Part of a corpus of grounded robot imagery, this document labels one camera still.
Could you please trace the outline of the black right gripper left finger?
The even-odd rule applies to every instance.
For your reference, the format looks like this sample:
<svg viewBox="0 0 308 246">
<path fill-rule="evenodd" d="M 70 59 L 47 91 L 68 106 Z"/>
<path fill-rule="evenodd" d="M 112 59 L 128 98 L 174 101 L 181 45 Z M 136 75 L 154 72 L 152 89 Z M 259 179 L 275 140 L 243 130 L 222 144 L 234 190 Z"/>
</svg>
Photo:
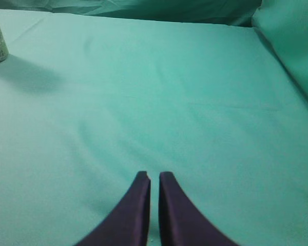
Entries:
<svg viewBox="0 0 308 246">
<path fill-rule="evenodd" d="M 77 245 L 147 245 L 150 193 L 147 172 L 139 171 L 114 209 Z"/>
</svg>

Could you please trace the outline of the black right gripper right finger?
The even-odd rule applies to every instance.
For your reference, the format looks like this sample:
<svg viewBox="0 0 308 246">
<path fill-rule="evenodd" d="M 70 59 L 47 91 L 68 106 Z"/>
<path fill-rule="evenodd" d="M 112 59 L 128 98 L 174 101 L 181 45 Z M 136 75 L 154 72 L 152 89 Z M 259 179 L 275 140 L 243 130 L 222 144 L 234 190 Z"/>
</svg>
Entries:
<svg viewBox="0 0 308 246">
<path fill-rule="evenodd" d="M 159 176 L 161 245 L 236 245 L 187 197 L 172 172 Z"/>
</svg>

